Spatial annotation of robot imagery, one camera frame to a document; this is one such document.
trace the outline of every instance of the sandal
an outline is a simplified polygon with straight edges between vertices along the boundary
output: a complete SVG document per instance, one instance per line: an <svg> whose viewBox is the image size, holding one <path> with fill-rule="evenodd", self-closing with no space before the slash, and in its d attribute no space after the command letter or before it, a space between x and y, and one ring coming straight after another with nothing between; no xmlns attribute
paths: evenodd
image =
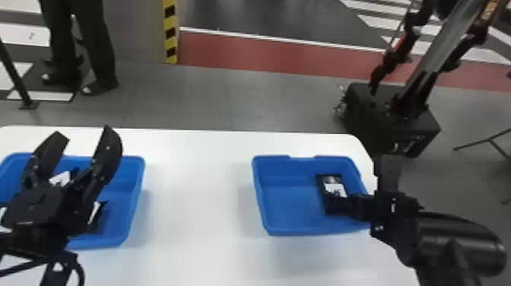
<svg viewBox="0 0 511 286"><path fill-rule="evenodd" d="M75 86L80 79L81 73L79 71L76 71L72 76L64 76L58 72L41 75L41 81L43 81L44 85L62 84L71 87Z"/></svg>
<svg viewBox="0 0 511 286"><path fill-rule="evenodd" d="M95 96L104 94L108 91L114 90L118 87L119 87L119 82L117 82L117 81L115 81L113 84L110 84L108 86L98 84L97 81L94 81L90 84L86 84L85 86L83 86L80 89L80 91L86 97L95 97Z"/></svg>

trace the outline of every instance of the yellow and black striped post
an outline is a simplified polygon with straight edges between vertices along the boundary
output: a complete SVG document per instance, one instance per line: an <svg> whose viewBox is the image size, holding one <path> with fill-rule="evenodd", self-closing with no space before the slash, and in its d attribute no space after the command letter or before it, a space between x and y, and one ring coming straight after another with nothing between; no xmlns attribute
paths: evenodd
<svg viewBox="0 0 511 286"><path fill-rule="evenodd" d="M163 28L165 30L165 62L177 63L179 41L179 20L177 2L179 0L163 0Z"/></svg>

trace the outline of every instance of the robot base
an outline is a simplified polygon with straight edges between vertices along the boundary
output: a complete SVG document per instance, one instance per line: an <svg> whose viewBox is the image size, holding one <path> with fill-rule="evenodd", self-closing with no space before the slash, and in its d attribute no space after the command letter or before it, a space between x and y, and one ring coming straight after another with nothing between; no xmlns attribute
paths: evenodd
<svg viewBox="0 0 511 286"><path fill-rule="evenodd" d="M418 119L405 119L389 110L392 98L402 87L381 84L376 96L367 84L351 84L335 109L346 129L357 136L371 156L403 154L417 157L440 132L429 110Z"/></svg>

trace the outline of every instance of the blue bin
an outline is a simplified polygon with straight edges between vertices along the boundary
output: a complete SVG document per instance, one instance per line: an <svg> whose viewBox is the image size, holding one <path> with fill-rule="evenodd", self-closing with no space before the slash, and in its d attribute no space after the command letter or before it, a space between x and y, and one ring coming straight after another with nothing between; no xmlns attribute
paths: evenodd
<svg viewBox="0 0 511 286"><path fill-rule="evenodd" d="M0 202L9 202L20 190L20 176L30 153L15 153L0 165ZM55 174L90 165L91 157L62 156ZM141 157L124 156L110 184L103 188L98 202L108 201L99 220L97 234L74 237L68 249L96 249L119 246L129 234L141 191L145 162Z"/></svg>
<svg viewBox="0 0 511 286"><path fill-rule="evenodd" d="M252 160L262 225L272 236L342 234L369 224L325 215L316 174L340 173L348 195L367 194L348 157L291 158L257 156Z"/></svg>

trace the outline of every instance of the black pants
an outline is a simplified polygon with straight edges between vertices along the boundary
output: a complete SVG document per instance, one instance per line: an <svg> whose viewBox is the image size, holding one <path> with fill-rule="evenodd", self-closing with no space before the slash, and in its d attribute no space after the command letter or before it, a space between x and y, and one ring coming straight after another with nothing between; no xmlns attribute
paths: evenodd
<svg viewBox="0 0 511 286"><path fill-rule="evenodd" d="M76 16L90 64L97 82L109 86L117 82L116 60L103 18L103 0L39 0L56 71L60 75L76 72L75 42L71 33L71 14Z"/></svg>

